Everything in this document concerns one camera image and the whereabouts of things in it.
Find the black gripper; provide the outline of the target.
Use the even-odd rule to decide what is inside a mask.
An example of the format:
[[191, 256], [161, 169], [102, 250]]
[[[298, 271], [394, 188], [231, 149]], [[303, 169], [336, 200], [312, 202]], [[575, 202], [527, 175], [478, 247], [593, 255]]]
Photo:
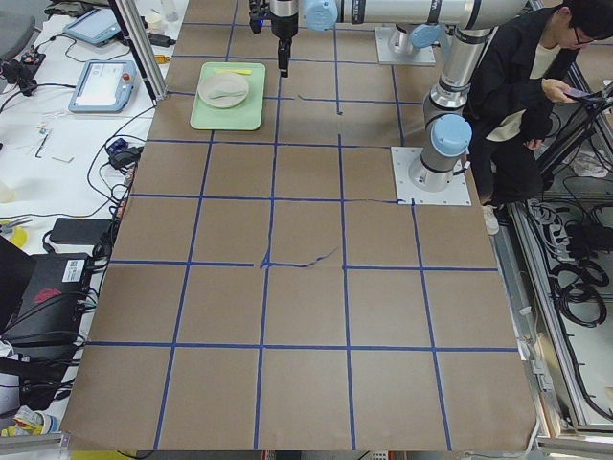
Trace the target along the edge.
[[298, 33], [298, 11], [298, 0], [271, 0], [269, 2], [272, 33], [279, 39], [280, 76], [289, 76], [292, 39]]

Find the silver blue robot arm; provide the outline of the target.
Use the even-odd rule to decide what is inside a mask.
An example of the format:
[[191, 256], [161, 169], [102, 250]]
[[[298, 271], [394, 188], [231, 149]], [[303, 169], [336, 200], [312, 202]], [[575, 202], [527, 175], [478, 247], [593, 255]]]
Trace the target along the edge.
[[396, 24], [387, 47], [397, 58], [414, 58], [420, 51], [431, 47], [439, 38], [441, 25]]
[[451, 181], [471, 139], [461, 111], [475, 67], [494, 29], [515, 18], [523, 6], [522, 1], [251, 1], [249, 14], [256, 35], [265, 20], [271, 23], [272, 34], [279, 39], [283, 78], [288, 76], [292, 39], [300, 22], [318, 32], [341, 23], [453, 26], [443, 70], [424, 100], [426, 144], [408, 168], [418, 188], [439, 192]]

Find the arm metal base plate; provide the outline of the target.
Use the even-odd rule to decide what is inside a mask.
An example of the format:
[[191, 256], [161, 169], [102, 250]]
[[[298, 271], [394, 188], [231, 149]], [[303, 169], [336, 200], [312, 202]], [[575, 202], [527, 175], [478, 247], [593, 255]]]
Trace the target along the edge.
[[391, 147], [399, 204], [470, 206], [465, 168], [460, 158], [450, 172], [432, 172], [421, 162], [422, 148]]
[[376, 27], [375, 44], [381, 64], [434, 66], [436, 58], [431, 45], [419, 48], [410, 35], [396, 27]]

